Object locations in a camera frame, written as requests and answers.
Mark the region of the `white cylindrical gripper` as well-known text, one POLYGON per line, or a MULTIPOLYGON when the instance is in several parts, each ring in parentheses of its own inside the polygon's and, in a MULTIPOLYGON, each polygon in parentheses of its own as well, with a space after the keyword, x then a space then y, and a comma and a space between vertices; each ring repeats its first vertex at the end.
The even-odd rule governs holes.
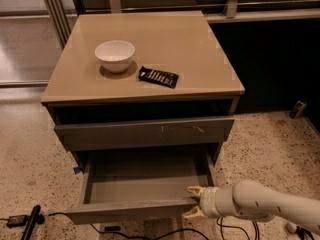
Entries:
POLYGON ((184 219, 200 219, 204 217, 203 213, 210 218, 238 215, 239 208, 233 200, 231 188, 189 186, 187 191, 200 197, 200 207, 195 206, 185 212, 182 215, 184 219))

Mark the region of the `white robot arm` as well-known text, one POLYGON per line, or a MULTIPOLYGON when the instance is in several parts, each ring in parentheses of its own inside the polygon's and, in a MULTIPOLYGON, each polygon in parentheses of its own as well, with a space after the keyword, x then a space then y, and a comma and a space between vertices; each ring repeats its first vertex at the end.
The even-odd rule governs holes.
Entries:
POLYGON ((186 219, 232 216, 268 222, 277 216, 320 234, 319 200, 278 192, 253 180, 241 180, 226 188, 190 186, 187 191, 198 198, 198 203, 183 215, 186 219))

